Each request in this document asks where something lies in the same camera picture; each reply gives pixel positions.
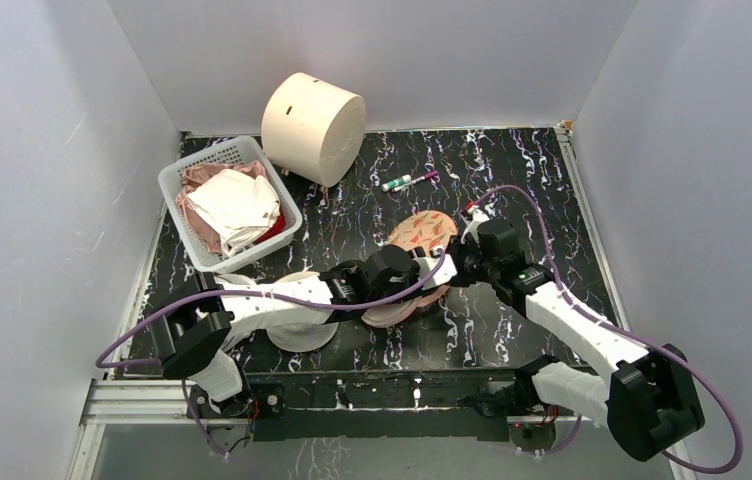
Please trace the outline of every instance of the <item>marker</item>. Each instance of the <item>marker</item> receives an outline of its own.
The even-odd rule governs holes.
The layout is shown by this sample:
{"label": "marker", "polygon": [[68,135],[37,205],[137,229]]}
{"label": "marker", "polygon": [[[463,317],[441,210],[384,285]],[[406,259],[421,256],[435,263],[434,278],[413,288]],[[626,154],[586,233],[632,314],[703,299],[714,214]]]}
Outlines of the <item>marker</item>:
{"label": "marker", "polygon": [[383,183],[382,184],[382,191],[383,192],[387,192],[388,190],[390,190],[392,188],[396,188],[396,187],[400,187],[402,185],[406,185],[410,181],[411,181],[411,175],[403,175],[402,177],[395,178],[395,179],[391,180],[388,183]]}
{"label": "marker", "polygon": [[410,182],[408,182],[408,183],[406,183],[404,185],[400,185],[399,187],[392,188],[391,192],[394,192],[394,193],[400,192],[402,190],[405,190],[408,187],[411,187],[413,185],[417,185],[418,183],[420,183],[420,182],[422,182],[424,180],[429,180],[430,178],[435,177],[437,175],[438,175],[438,171],[437,170],[432,170],[431,172],[427,173],[426,175],[423,175],[422,177],[417,177],[414,180],[412,180],[412,181],[410,181]]}

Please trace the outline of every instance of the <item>black marble table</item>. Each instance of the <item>black marble table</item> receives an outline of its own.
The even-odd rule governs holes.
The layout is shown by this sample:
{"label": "black marble table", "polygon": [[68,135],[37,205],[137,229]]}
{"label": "black marble table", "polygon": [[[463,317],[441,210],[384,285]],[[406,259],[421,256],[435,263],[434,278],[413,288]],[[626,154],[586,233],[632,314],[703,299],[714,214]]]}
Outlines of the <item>black marble table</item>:
{"label": "black marble table", "polygon": [[[227,138],[186,138],[186,156]],[[440,181],[424,182],[399,194],[380,185],[406,173],[436,169]],[[555,262],[574,294],[613,317],[597,259],[588,239],[573,186],[552,128],[442,130],[369,133],[355,164],[332,188],[284,176],[302,208],[303,226],[293,243],[237,273],[272,282],[301,270],[322,271],[348,259],[364,259],[383,245],[391,230],[421,210],[457,212],[491,187],[516,184],[540,204],[552,236]],[[545,258],[540,228],[527,205],[510,193],[498,194],[489,214],[526,229],[531,256]],[[457,220],[459,228],[463,222]],[[193,267],[167,215],[149,276],[142,315],[151,313]],[[326,372],[354,370],[446,370],[521,366],[541,354],[571,364],[580,359],[546,330],[500,305],[487,285],[451,289],[396,327],[371,328],[360,321],[340,324],[323,348],[292,354],[276,348],[265,332],[253,334],[234,352],[245,372]],[[147,333],[132,342],[130,358],[153,355]],[[136,367],[126,377],[158,375]]]}

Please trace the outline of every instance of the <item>white cloth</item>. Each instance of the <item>white cloth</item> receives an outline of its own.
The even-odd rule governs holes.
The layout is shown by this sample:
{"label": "white cloth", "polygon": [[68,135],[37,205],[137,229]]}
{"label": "white cloth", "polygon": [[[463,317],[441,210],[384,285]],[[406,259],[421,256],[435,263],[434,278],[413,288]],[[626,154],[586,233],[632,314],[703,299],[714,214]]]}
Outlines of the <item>white cloth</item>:
{"label": "white cloth", "polygon": [[188,202],[220,234],[223,254],[232,257],[276,223],[279,195],[263,176],[223,170],[194,192]]}

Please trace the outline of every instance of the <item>gray wall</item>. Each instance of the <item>gray wall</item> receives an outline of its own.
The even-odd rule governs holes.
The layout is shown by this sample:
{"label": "gray wall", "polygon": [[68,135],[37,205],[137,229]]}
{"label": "gray wall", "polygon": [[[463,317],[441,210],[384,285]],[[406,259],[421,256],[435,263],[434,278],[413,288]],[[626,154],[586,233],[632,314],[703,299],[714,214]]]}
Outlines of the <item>gray wall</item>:
{"label": "gray wall", "polygon": [[[752,478],[752,2],[639,2],[574,128],[633,330],[720,387],[748,447],[728,478]],[[732,438],[703,395],[686,443],[718,465]]]}
{"label": "gray wall", "polygon": [[257,133],[304,71],[367,128],[573,119],[636,0],[109,0],[180,130]]}
{"label": "gray wall", "polygon": [[66,475],[177,140],[104,0],[0,1],[0,479]]}
{"label": "gray wall", "polygon": [[312,438],[253,443],[224,464],[220,456],[209,458],[202,433],[194,425],[109,426],[94,479],[672,478],[663,459],[636,462],[620,450],[607,430],[590,425],[567,450],[541,463],[516,456],[506,444],[493,445],[472,438]]}

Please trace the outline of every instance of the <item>pink cloth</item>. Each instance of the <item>pink cloth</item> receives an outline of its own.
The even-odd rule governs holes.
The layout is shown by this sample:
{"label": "pink cloth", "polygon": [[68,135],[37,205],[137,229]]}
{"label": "pink cloth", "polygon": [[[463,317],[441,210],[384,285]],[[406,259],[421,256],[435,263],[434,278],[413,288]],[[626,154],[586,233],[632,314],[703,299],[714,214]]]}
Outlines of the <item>pink cloth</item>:
{"label": "pink cloth", "polygon": [[182,172],[182,191],[176,197],[176,205],[182,210],[182,215],[184,215],[185,220],[188,221],[188,225],[190,225],[199,238],[202,239],[205,246],[208,247],[208,251],[217,253],[223,253],[223,248],[220,244],[220,235],[211,228],[210,225],[205,223],[205,220],[193,210],[187,197],[189,193],[199,188],[202,184],[210,180],[211,177],[217,175],[223,170],[234,170],[252,178],[267,177],[267,170],[264,169],[264,164],[258,160],[254,160],[246,165],[202,163],[189,167]]}

